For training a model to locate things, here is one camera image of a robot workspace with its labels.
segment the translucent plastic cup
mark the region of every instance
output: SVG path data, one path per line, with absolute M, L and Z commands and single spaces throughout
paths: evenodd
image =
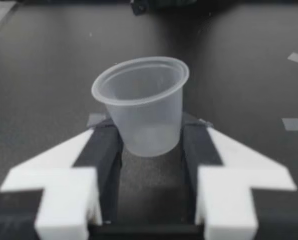
M 104 103 L 126 148 L 153 157 L 180 139 L 182 87 L 188 66 L 170 57 L 145 57 L 115 65 L 94 81 L 92 95 Z

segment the dark floor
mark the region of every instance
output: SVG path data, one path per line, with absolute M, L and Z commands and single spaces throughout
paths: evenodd
M 298 118 L 298 63 L 287 60 L 298 53 L 298 5 L 245 4 L 206 16 L 205 7 L 134 16 L 121 1 L 14 9 L 0 26 L 0 183 L 9 168 L 105 110 L 90 93 L 102 71 L 170 56 L 190 67 L 184 110 L 286 164 L 298 184 L 298 132 L 281 121 Z M 121 221 L 182 221 L 177 151 L 155 159 L 124 153 Z

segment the black object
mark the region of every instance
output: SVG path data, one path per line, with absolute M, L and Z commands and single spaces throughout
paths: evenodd
M 181 7 L 192 3 L 196 0 L 131 0 L 131 8 L 135 15 L 140 15 L 146 11 L 162 9 L 167 7 Z

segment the gray table surface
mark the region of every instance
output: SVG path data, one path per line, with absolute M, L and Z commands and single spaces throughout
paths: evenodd
M 298 53 L 298 5 L 244 4 L 212 20 L 207 12 L 134 16 L 123 2 L 15 8 L 0 25 L 0 184 L 11 167 L 105 111 L 90 93 L 98 74 L 125 60 L 170 56 L 191 71 L 184 110 L 287 165 L 298 185 L 298 131 L 281 120 L 298 118 L 298 63 L 287 60 Z M 124 152 L 121 221 L 182 221 L 178 153 Z

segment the cup rim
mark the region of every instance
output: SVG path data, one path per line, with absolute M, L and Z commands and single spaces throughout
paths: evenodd
M 126 66 L 131 66 L 133 64 L 137 63 L 150 63 L 150 62 L 155 62 L 155 61 L 161 61 L 161 62 L 166 62 L 168 64 L 172 64 L 178 69 L 181 70 L 182 72 L 182 78 L 179 80 L 175 85 L 170 87 L 169 89 L 160 92 L 158 94 L 149 96 L 149 97 L 144 97 L 144 98 L 138 98 L 138 99 L 129 99 L 129 100 L 119 100 L 119 99 L 113 99 L 109 97 L 103 96 L 100 91 L 99 91 L 99 85 L 105 81 L 108 76 L 113 71 L 118 71 L 119 69 L 123 69 Z M 91 87 L 91 93 L 92 96 L 98 100 L 99 102 L 102 102 L 107 105 L 113 105 L 113 106 L 138 106 L 138 105 L 144 105 L 148 103 L 153 103 L 158 100 L 161 100 L 163 98 L 166 98 L 167 96 L 175 93 L 178 91 L 180 88 L 183 87 L 183 85 L 187 82 L 189 78 L 189 67 L 181 60 L 173 58 L 173 57 L 166 57 L 166 56 L 151 56 L 151 57 L 142 57 L 142 58 L 137 58 L 129 61 L 124 61 L 121 62 L 117 65 L 114 65 L 110 67 L 109 69 L 105 70 L 103 73 L 101 73 L 93 82 L 92 87 Z

